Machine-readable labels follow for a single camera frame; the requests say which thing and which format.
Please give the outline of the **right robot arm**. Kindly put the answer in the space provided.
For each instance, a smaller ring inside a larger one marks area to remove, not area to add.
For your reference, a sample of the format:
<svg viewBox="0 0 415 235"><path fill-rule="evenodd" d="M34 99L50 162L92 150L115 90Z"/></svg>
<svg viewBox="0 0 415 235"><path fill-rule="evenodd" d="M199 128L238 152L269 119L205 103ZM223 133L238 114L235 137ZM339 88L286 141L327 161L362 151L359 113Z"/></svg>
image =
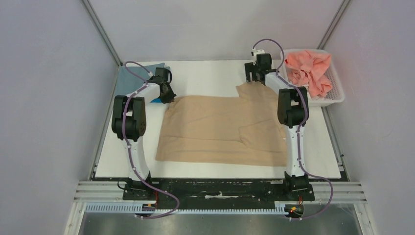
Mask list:
<svg viewBox="0 0 415 235"><path fill-rule="evenodd" d="M297 87L272 68L272 57L262 49L251 52L253 61L245 64L246 81L260 82L278 94L277 119L286 137L288 162L284 172L283 195L289 200L297 199L309 186L303 160L303 137L309 118L307 89Z"/></svg>

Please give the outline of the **beige t shirt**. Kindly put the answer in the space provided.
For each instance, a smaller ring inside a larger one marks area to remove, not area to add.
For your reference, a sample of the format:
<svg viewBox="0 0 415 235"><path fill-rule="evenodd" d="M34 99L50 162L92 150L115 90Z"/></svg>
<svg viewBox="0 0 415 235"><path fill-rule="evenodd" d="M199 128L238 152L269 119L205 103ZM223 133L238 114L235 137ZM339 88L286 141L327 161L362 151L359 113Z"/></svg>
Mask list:
<svg viewBox="0 0 415 235"><path fill-rule="evenodd" d="M169 104L156 160L231 165L287 165L278 95L259 82L236 87L237 97L189 95Z"/></svg>

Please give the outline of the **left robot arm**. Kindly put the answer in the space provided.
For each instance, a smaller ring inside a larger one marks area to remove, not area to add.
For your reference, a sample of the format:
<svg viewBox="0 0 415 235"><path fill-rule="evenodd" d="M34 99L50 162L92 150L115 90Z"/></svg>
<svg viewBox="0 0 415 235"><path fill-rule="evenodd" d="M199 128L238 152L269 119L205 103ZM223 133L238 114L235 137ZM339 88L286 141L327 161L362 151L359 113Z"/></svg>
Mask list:
<svg viewBox="0 0 415 235"><path fill-rule="evenodd" d="M133 72L126 64L125 69L143 85L127 95L116 95L113 102L111 130L122 141L129 162L129 179L124 187L127 196L137 195L147 200L152 195L162 193L173 199L177 197L151 184L151 173L147 165L143 147L143 136L147 128L146 105L153 100L171 103L176 94L171 88L172 72L165 67L155 71L144 68L148 78Z"/></svg>

